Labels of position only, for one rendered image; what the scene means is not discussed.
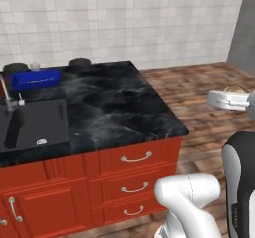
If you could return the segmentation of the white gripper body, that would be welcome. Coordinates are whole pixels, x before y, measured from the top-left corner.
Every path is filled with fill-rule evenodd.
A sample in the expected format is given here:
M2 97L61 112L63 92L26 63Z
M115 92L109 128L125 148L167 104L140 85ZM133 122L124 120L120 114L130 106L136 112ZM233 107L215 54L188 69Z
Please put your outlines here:
M207 94L207 103L221 109L245 111L250 106L248 97L248 93L210 90Z

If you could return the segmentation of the tan donut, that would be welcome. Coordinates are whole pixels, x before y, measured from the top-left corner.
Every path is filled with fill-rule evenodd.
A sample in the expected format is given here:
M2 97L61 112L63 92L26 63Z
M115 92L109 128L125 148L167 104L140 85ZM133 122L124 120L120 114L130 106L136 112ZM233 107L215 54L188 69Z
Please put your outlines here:
M235 92L235 93L249 93L245 88L238 85L231 85L224 88L224 91Z

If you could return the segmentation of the red drawer front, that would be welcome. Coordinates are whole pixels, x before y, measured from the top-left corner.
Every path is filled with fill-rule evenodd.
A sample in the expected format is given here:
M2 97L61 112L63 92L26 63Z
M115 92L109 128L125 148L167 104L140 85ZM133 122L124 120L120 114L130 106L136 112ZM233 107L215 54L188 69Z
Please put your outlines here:
M99 178L110 173L142 169L161 164L177 164L182 137L173 137L145 143L116 147L86 153L83 156L86 175L89 179ZM142 158L151 151L153 156L137 163L120 162L120 158Z
M171 176L176 173L175 164L155 165L150 168L114 173L98 179L88 181L88 191L93 207L99 207L110 201L121 200L131 196L137 196L153 191L155 183L162 177ZM141 192L123 193L121 187L128 190L142 188L143 183L148 182L149 186Z
M104 226L163 210L164 207L156 201L154 196L146 195L93 208L91 212L93 224Z

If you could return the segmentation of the black sink basin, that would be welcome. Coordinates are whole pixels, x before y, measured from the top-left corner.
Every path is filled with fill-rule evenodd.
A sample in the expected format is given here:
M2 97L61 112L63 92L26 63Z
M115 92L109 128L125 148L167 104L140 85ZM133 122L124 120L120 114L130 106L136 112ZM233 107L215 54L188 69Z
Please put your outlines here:
M0 104L0 153L69 141L66 101L27 102L8 111Z

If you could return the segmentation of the red cupboard door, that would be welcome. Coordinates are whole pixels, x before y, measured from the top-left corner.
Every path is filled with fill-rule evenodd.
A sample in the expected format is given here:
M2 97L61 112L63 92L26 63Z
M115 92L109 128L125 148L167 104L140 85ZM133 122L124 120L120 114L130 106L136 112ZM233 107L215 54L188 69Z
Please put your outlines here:
M1 199L0 199L0 219L6 219L8 222L6 226L2 226L0 224L0 238L19 238Z
M23 222L12 214L9 197ZM21 238L56 238L92 226L85 178L4 192L2 199Z

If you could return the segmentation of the silver tap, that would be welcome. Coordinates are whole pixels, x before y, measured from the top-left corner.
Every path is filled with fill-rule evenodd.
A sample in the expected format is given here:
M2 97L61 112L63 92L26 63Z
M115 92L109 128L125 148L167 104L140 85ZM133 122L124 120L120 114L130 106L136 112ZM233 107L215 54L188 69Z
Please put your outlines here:
M12 112L16 107L18 106L24 106L25 105L25 100L22 98L21 94L18 94L19 96L19 100L18 101L13 101L9 95L9 92L7 90L6 84L5 84L5 80L3 78L3 76L0 74L0 82L2 84L2 88L4 91L4 95L5 95L5 102L7 105L7 110L9 112Z

